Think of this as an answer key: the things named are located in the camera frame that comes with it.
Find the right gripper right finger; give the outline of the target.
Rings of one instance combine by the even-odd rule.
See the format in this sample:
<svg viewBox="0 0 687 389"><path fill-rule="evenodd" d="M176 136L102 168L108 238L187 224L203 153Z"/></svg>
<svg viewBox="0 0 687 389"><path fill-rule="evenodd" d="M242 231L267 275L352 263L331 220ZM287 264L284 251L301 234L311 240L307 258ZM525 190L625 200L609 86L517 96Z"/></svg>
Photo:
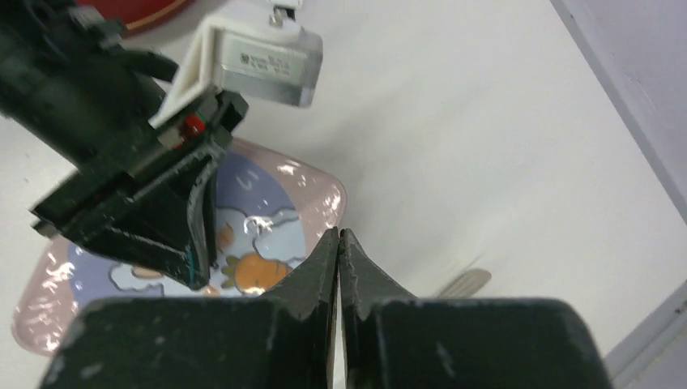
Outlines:
<svg viewBox="0 0 687 389"><path fill-rule="evenodd" d="M349 388L609 388L587 325L548 298L419 298L339 239Z"/></svg>

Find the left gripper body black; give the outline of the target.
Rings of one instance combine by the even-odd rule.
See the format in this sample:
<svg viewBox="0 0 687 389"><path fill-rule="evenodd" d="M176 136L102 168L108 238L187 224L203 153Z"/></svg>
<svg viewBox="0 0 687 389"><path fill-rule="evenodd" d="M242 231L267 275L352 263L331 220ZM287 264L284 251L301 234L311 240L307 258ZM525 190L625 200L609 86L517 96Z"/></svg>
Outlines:
<svg viewBox="0 0 687 389"><path fill-rule="evenodd" d="M158 128L178 64L120 45L125 25L72 1L1 4L1 113L77 170L34 207L36 230L69 237L139 204L183 160L224 158L248 106L213 89Z"/></svg>

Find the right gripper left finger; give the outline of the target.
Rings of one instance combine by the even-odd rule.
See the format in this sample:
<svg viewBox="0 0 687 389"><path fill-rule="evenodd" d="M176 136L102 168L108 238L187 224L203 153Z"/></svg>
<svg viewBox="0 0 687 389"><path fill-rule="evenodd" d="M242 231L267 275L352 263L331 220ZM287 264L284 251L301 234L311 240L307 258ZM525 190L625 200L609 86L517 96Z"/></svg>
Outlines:
<svg viewBox="0 0 687 389"><path fill-rule="evenodd" d="M43 388L330 388L339 232L259 297L143 297L83 309Z"/></svg>

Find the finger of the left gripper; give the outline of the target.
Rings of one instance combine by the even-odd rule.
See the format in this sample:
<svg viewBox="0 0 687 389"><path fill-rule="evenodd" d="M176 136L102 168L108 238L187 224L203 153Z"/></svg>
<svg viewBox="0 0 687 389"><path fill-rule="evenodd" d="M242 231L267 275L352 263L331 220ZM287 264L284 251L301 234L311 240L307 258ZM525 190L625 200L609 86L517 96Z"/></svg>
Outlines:
<svg viewBox="0 0 687 389"><path fill-rule="evenodd" d="M114 220L91 222L70 233L86 251L146 267L199 290L217 260L215 192L220 158L187 158L139 204Z"/></svg>

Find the round red plate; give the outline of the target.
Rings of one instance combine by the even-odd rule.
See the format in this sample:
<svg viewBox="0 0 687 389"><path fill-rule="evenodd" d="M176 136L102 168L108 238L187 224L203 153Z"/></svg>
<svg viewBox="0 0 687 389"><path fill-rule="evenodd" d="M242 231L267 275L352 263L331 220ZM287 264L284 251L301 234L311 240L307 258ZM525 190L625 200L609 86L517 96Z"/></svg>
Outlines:
<svg viewBox="0 0 687 389"><path fill-rule="evenodd" d="M75 0L95 7L106 19L119 19L129 36L158 27L191 6L193 0Z"/></svg>

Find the metal serving tongs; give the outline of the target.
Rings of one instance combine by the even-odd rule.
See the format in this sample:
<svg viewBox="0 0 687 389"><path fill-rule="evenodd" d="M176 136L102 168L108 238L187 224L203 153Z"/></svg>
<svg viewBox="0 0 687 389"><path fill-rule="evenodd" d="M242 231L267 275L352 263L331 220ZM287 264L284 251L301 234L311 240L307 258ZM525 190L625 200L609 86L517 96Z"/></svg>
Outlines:
<svg viewBox="0 0 687 389"><path fill-rule="evenodd" d="M482 268L463 271L437 293L439 298L469 298L479 292L490 280L492 273Z"/></svg>

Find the square metal tray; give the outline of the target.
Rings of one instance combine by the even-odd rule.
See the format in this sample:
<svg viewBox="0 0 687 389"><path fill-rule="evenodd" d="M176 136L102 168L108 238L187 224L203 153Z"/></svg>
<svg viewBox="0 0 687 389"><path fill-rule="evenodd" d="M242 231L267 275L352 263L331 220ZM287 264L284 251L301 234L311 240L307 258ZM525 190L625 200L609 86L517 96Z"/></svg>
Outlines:
<svg viewBox="0 0 687 389"><path fill-rule="evenodd" d="M218 171L218 262L200 297L254 297L310 255L341 221L345 189L334 176L245 140ZM50 355L78 310L110 297L190 297L160 273L97 257L62 237L39 257L15 309L12 334L22 348Z"/></svg>

